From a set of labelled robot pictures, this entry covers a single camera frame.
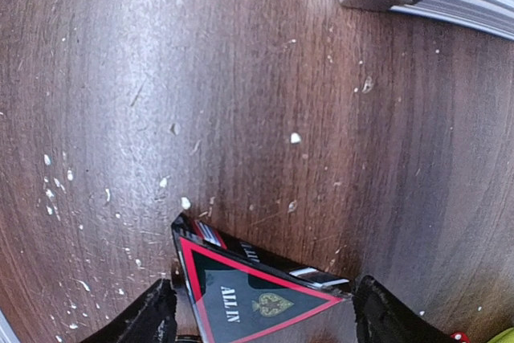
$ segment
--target scratched table surface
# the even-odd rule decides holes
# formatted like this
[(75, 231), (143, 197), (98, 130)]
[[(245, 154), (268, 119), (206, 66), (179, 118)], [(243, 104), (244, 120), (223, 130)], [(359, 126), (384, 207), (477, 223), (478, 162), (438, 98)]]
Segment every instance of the scratched table surface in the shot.
[[(87, 337), (176, 269), (187, 198), (485, 342), (514, 313), (513, 68), (337, 0), (0, 0), (0, 309), (23, 342)], [(346, 303), (261, 341), (355, 340)]]

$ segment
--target red triangle outline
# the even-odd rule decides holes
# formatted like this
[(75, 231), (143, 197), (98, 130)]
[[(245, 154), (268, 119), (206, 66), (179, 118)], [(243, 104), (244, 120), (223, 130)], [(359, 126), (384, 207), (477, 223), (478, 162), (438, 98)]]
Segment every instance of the red triangle outline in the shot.
[(238, 269), (242, 272), (245, 272), (249, 275), (253, 275), (256, 277), (259, 277), (262, 280), (269, 281), (274, 284), (281, 285), (282, 287), (292, 289), (294, 291), (302, 292), (310, 296), (314, 296), (320, 299), (327, 300), (326, 303), (315, 307), (311, 309), (310, 311), (304, 312), (298, 316), (293, 317), (292, 319), (289, 319), (288, 321), (282, 322), (280, 324), (274, 325), (273, 327), (270, 327), (269, 329), (264, 329), (258, 333), (254, 333), (252, 335), (249, 335), (248, 337), (243, 337), (241, 339), (238, 339), (237, 341), (232, 341), (231, 343), (244, 343), (247, 341), (251, 341), (253, 339), (257, 339), (258, 337), (266, 336), (270, 333), (274, 333), (276, 331), (279, 331), (281, 329), (285, 329), (286, 327), (293, 325), (295, 323), (298, 323), (300, 321), (303, 321), (311, 316), (316, 315), (319, 312), (324, 311), (325, 309), (328, 309), (338, 303), (340, 303), (343, 299), (335, 296), (331, 296), (329, 294), (316, 291), (315, 289), (303, 287), (299, 284), (295, 284), (293, 282), (280, 279), (279, 277), (269, 275), (265, 272), (261, 272), (255, 268), (248, 267), (245, 264), (239, 263), (237, 261), (234, 261), (232, 259), (229, 259), (228, 257), (225, 257), (223, 255), (220, 255), (219, 253), (216, 253), (212, 250), (209, 250), (207, 248), (202, 247), (201, 245), (198, 245), (188, 239), (185, 239), (183, 237), (180, 238), (180, 243), (182, 246), (182, 253), (184, 255), (184, 262), (186, 265), (186, 271), (187, 275), (190, 280), (190, 287), (191, 291), (193, 293), (193, 298), (196, 302), (196, 308), (198, 310), (198, 314), (200, 318), (202, 319), (202, 327), (205, 330), (205, 333), (208, 338), (208, 342), (206, 343), (216, 343), (214, 340), (214, 336), (212, 333), (212, 330), (210, 329), (209, 325), (209, 319), (207, 317), (207, 311), (206, 307), (203, 303), (202, 299), (202, 291), (200, 289), (200, 283), (198, 282), (198, 274), (196, 272), (196, 267), (194, 265), (194, 259), (193, 259), (193, 251), (196, 251), (206, 257), (209, 257), (213, 260), (216, 260), (220, 263), (223, 263), (229, 267), (233, 267), (235, 269)]

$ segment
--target gold spade emblem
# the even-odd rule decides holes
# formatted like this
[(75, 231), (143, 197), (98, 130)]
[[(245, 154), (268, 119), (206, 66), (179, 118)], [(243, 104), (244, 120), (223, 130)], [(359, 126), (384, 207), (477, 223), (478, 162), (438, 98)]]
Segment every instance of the gold spade emblem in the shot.
[(259, 296), (259, 302), (254, 300), (251, 302), (254, 311), (259, 310), (260, 314), (265, 317), (277, 316), (293, 305), (293, 302), (275, 293), (263, 293)]

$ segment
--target wood grain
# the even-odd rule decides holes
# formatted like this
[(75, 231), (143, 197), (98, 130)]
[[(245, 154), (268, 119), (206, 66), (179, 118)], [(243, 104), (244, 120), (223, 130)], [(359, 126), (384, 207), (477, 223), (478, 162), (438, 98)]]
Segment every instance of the wood grain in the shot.
[[(221, 230), (486, 341), (513, 314), (513, 49), (337, 0), (0, 0), (0, 308), (79, 341), (174, 270), (180, 197), (214, 198)], [(351, 305), (263, 341), (355, 341)]]

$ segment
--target green object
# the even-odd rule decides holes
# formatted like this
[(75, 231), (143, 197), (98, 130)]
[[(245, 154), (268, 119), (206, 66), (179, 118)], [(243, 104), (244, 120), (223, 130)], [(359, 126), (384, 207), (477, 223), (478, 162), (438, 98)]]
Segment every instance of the green object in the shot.
[(503, 331), (493, 337), (488, 343), (514, 343), (514, 328)]

